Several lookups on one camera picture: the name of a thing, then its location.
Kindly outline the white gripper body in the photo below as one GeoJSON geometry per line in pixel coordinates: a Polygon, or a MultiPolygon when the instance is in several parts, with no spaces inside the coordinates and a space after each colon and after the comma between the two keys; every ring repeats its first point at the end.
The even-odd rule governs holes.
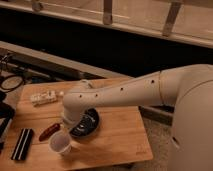
{"type": "Polygon", "coordinates": [[[61,113],[61,117],[62,123],[67,129],[73,129],[74,127],[76,127],[83,118],[82,115],[77,117],[71,116],[66,110],[61,113]]]}

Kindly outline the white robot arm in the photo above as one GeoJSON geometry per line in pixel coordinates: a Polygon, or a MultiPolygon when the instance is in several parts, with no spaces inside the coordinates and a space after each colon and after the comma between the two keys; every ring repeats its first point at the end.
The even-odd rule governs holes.
{"type": "Polygon", "coordinates": [[[68,129],[91,108],[172,106],[167,171],[213,171],[213,64],[161,70],[102,88],[80,81],[65,93],[62,104],[68,129]]]}

